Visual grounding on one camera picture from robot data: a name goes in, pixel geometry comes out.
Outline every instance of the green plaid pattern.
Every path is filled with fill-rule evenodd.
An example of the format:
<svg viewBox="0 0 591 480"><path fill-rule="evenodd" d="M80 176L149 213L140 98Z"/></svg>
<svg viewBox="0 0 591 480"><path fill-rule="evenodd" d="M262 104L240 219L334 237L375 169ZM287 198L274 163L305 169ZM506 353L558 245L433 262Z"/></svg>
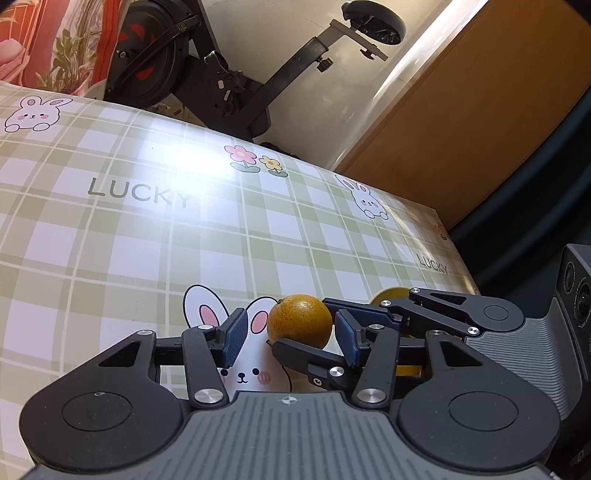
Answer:
<svg viewBox="0 0 591 480"><path fill-rule="evenodd" d="M57 97L1 84L1 118L32 94ZM259 171L234 168L226 146L252 152ZM475 292L435 211L372 194L387 220L367 217L329 171L96 100L74 98L45 131L1 129L0 480L31 466L22 405L137 330L179 335L192 284L230 310L264 295ZM182 368L162 382L186 395Z"/></svg>

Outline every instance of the white wall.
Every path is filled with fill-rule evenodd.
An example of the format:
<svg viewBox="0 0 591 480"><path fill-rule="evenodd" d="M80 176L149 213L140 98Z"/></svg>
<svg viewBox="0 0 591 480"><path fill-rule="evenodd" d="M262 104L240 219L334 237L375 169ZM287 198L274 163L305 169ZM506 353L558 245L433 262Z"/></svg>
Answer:
<svg viewBox="0 0 591 480"><path fill-rule="evenodd" d="M375 78L368 88L368 93L373 96L366 99L340 130L338 139L330 146L333 161L322 166L334 169L386 107L417 80L430 60L437 57L487 1L452 0L429 22L426 30L415 41L409 42L410 47L402 58L393 60L392 67Z"/></svg>
<svg viewBox="0 0 591 480"><path fill-rule="evenodd" d="M330 20L345 22L340 9L343 2L203 0L230 68L260 82L268 80L302 45L320 34ZM378 45L389 56L388 61L369 60L361 55L357 43L342 38L326 55L334 62L329 70L321 74L311 66L271 104L271 128L257 142L270 141L303 160L330 167L366 121L360 112L367 109L404 53L449 2L381 0L407 26L407 38L400 46ZM404 85L400 79L393 83ZM384 90L387 92L381 98L392 96L391 88Z"/></svg>

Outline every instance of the yellow flower print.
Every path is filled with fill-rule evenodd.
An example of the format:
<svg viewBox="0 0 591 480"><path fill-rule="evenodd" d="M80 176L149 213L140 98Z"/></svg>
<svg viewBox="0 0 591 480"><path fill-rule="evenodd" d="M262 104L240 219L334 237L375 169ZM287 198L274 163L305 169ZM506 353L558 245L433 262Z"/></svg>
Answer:
<svg viewBox="0 0 591 480"><path fill-rule="evenodd" d="M260 161L263 162L269 170L283 170L283 168L281 168L281 164L274 158L269 158L266 155L263 155L262 158L260 158Z"/></svg>
<svg viewBox="0 0 591 480"><path fill-rule="evenodd" d="M269 173L275 175L276 177L287 177L287 172L283 171L283 168L281 167L281 164L278 160L263 155L261 158L259 158L259 161L265 164Z"/></svg>

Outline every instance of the citrus fruit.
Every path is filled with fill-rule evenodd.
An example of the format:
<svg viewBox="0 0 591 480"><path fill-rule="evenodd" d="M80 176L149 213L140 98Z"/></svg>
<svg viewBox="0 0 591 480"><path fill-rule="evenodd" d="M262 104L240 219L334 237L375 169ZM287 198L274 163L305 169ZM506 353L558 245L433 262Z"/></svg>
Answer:
<svg viewBox="0 0 591 480"><path fill-rule="evenodd" d="M269 312L267 334L271 343L288 338L324 348L332 333L332 317L319 299L310 295L289 295Z"/></svg>

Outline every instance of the black metal frame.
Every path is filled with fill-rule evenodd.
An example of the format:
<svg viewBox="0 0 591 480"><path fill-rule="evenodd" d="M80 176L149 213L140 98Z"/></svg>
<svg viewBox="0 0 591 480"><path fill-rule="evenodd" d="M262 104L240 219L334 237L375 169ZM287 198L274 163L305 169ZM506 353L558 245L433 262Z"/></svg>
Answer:
<svg viewBox="0 0 591 480"><path fill-rule="evenodd" d="M165 0L156 1L167 5ZM175 0L174 4L174 20L177 23L140 52L116 78L109 79L107 101L114 98L117 90L134 72L163 48L179 36L188 35L193 39L200 58L186 60L186 66L171 92L210 128L252 141L270 126L267 112L270 103L312 64L318 63L321 72L328 69L332 61L323 59L322 55L343 36L360 44L363 55L371 60L373 56L384 61L388 58L376 45L359 35L355 28L333 20L320 35L310 39L267 82L261 84L242 72L228 69L223 57L217 53L215 37L201 0ZM179 5L185 4L186 16L179 20L178 16L182 15L179 10L183 10ZM215 58L211 57L213 52L216 52Z"/></svg>

